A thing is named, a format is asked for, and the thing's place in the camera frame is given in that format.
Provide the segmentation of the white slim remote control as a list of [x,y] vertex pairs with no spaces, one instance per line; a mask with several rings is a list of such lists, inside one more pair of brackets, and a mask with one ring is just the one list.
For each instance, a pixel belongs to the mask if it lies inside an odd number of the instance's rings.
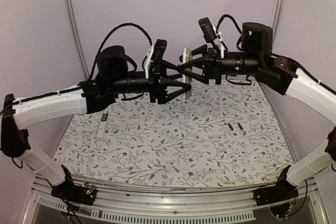
[[99,123],[99,127],[98,127],[98,131],[97,131],[97,140],[103,140],[105,133],[106,133],[106,125],[107,125],[107,121],[108,121],[108,116],[109,113],[105,112],[102,114],[100,123]]

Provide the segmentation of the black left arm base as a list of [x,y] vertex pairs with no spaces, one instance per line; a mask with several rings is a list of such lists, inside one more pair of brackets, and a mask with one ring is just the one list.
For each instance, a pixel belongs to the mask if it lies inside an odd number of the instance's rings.
[[51,195],[70,202],[92,206],[97,195],[96,186],[88,182],[75,185],[70,171],[64,165],[61,167],[65,172],[65,181],[58,186],[53,186]]

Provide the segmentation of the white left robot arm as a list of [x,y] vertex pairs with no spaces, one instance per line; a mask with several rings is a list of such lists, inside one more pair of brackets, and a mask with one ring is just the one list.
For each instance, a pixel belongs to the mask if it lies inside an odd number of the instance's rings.
[[78,188],[71,174],[52,160],[43,137],[53,144],[61,135],[58,123],[62,119],[101,112],[115,103],[120,94],[148,93],[151,102],[166,104],[190,91],[191,86],[180,82],[178,76],[165,74],[173,65],[163,60],[163,54],[163,46],[151,46],[145,69],[129,70],[133,61],[125,49],[111,46],[97,54],[98,73],[93,80],[29,98],[8,94],[2,110],[2,152],[44,177],[67,200],[75,199]]

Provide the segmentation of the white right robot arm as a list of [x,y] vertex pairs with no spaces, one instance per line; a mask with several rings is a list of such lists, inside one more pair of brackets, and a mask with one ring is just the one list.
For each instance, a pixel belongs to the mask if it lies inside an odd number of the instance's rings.
[[304,156],[327,145],[333,125],[297,100],[277,96],[269,101],[256,82],[194,85],[191,102],[202,116],[197,127],[228,140],[201,160],[202,167],[215,170],[210,186],[272,184],[285,167],[302,164]]

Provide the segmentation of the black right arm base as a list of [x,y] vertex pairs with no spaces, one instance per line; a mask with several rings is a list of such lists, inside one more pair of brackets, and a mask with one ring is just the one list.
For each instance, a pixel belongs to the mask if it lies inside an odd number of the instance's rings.
[[297,197],[299,196],[297,186],[293,186],[286,181],[289,168],[290,165],[288,165],[280,173],[275,185],[261,186],[253,191],[253,199],[255,200],[257,206],[269,205],[293,199],[293,203],[287,202],[270,208],[271,214],[277,218],[288,217],[294,208]]

